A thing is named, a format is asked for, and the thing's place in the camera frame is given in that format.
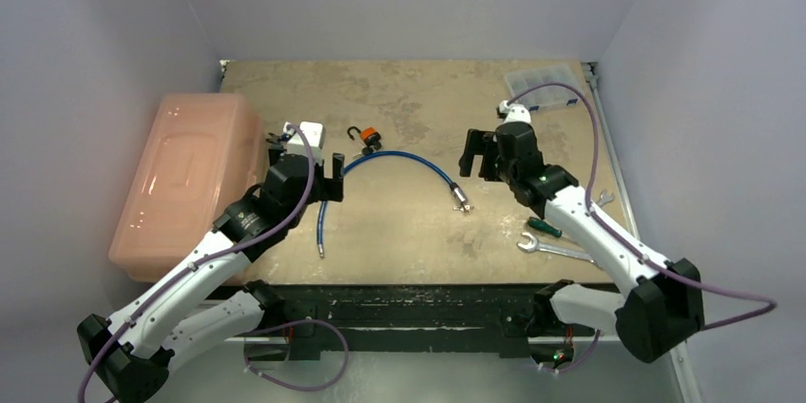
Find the orange black padlock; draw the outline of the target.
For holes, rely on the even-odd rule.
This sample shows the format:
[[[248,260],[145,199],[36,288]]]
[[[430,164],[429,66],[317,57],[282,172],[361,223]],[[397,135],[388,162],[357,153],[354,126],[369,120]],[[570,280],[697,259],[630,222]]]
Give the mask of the orange black padlock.
[[[360,129],[357,126],[350,126],[347,129],[347,135],[353,141],[362,142],[363,147],[361,148],[361,154],[363,156],[373,154],[376,151],[381,150],[383,147],[380,133],[371,126],[363,129]]]

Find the small silver key bunch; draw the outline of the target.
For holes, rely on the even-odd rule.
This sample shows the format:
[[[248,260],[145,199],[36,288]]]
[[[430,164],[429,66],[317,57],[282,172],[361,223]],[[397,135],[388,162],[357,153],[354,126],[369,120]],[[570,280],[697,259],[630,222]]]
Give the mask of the small silver key bunch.
[[[468,205],[468,204],[456,205],[453,208],[454,211],[458,211],[458,212],[461,212],[463,214],[467,214],[467,213],[471,212],[472,209],[473,209],[473,207],[471,205]]]

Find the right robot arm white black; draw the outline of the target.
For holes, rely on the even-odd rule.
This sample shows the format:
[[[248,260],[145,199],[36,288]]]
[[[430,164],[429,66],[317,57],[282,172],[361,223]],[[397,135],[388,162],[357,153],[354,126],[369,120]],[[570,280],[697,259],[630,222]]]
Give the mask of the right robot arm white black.
[[[699,269],[627,234],[567,170],[545,163],[531,125],[469,130],[458,162],[461,176],[470,175],[476,157],[480,178],[504,182],[521,205],[570,235],[617,288],[607,292],[560,280],[536,294],[528,332],[555,334],[567,324],[584,325],[617,335],[635,358],[651,363],[704,329]]]

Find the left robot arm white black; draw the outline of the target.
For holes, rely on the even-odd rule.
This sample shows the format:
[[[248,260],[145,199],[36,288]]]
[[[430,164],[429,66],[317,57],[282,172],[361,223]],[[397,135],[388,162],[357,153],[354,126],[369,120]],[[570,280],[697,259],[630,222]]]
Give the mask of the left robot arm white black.
[[[77,334],[87,363],[76,401],[99,378],[113,402],[145,402],[184,364],[232,336],[291,333],[310,325],[294,319],[285,299],[262,280],[244,284],[225,301],[192,311],[228,279],[282,242],[312,203],[344,198],[345,158],[333,175],[311,155],[285,152],[263,182],[250,186],[213,221],[201,241],[173,269],[108,317],[89,315]]]

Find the blue cable lock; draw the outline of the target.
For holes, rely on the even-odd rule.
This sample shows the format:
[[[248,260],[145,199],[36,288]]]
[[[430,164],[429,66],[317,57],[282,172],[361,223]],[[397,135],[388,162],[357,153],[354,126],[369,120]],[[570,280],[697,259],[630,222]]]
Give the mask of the blue cable lock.
[[[361,175],[362,181],[369,182],[372,187],[381,185],[390,187],[393,182],[401,182],[406,175],[411,173],[425,175],[431,177],[432,181],[441,182],[443,191],[448,192],[452,198],[453,207],[461,204],[471,205],[468,194],[447,170],[412,152],[382,150],[367,156],[360,156],[344,169],[345,175],[350,178],[354,174]]]

